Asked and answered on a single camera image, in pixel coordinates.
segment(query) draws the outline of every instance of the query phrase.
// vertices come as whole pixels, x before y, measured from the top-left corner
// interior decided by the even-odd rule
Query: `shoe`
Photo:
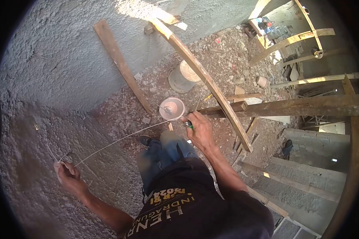
[[[142,135],[138,137],[138,141],[144,146],[149,146],[150,141],[152,141],[152,138],[147,135]]]

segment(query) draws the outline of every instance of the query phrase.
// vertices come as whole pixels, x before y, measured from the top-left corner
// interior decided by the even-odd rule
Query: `bucket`
[[[160,104],[159,113],[165,120],[177,120],[185,113],[185,105],[179,98],[169,97]]]
[[[170,87],[178,93],[186,93],[190,91],[197,82],[201,81],[200,77],[185,60],[177,65],[177,67],[169,74],[168,78]]]
[[[268,80],[267,80],[267,78],[265,78],[265,77],[259,76],[259,77],[256,79],[256,83],[257,83],[260,87],[266,88],[267,83],[268,83]]]

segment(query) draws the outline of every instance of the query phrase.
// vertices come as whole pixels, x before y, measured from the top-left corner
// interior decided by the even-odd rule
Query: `jeans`
[[[139,152],[137,165],[145,192],[161,170],[180,160],[177,144],[184,158],[198,158],[194,148],[184,138],[168,130],[161,133],[160,140],[151,140],[147,150]]]

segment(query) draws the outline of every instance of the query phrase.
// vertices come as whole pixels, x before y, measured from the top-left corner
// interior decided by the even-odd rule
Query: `black t-shirt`
[[[224,200],[200,159],[185,159],[159,173],[153,194],[124,238],[250,238],[268,239],[273,217],[247,192]]]

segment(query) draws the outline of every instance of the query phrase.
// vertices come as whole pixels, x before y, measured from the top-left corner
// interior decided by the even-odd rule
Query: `ground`
[[[234,27],[222,36],[212,34],[203,37],[198,41],[188,44],[188,48],[202,63],[203,67],[209,72],[225,95],[234,94],[235,86],[237,85],[243,88],[245,93],[263,93],[262,99],[266,102],[296,98],[293,90],[262,89],[259,86],[254,86],[253,81],[258,76],[266,77],[272,84],[280,83],[284,80],[280,70],[272,63],[270,57],[266,57],[255,65],[249,66],[249,60],[260,51],[257,49],[254,41],[250,41],[241,29]],[[140,72],[142,78],[137,78],[137,82],[153,109],[152,114],[148,114],[144,110],[127,85],[107,98],[105,102],[91,112],[98,122],[105,127],[109,136],[113,137],[114,140],[118,140],[143,128],[163,122],[163,118],[158,115],[158,105],[167,97],[180,98],[184,102],[187,112],[218,105],[214,97],[204,101],[211,92],[204,86],[203,82],[196,84],[187,93],[177,93],[170,88],[168,74],[181,60],[179,55],[173,52],[160,60],[156,65]],[[144,117],[151,119],[149,124],[142,122]],[[240,118],[240,122],[245,129],[249,128],[251,121],[251,117]],[[220,146],[223,155],[232,164],[238,156],[238,153],[232,150],[236,133],[228,119],[211,119],[211,122],[213,124],[214,140]],[[168,129],[168,124],[167,122],[149,128],[127,137],[117,144],[126,155],[134,160],[137,153],[144,147],[139,144],[138,136],[148,134],[152,137],[159,137],[163,130]],[[188,139],[182,122],[177,120],[172,122],[172,124],[174,131],[178,135]],[[286,127],[296,128],[296,126],[297,118],[294,116],[291,117],[291,124],[286,126],[283,126],[278,121],[259,118],[252,135],[248,135],[249,139],[253,140],[253,135],[259,134],[258,140],[253,145],[254,151],[242,154],[240,160],[258,167],[266,167],[271,156],[280,155],[284,142],[282,130]],[[208,165],[212,175],[214,175],[202,153],[198,151],[198,154]],[[234,165],[234,167],[236,170],[240,170],[240,166]],[[250,173],[248,173],[248,176],[249,178],[245,178],[245,182],[248,185],[255,183],[258,177]]]

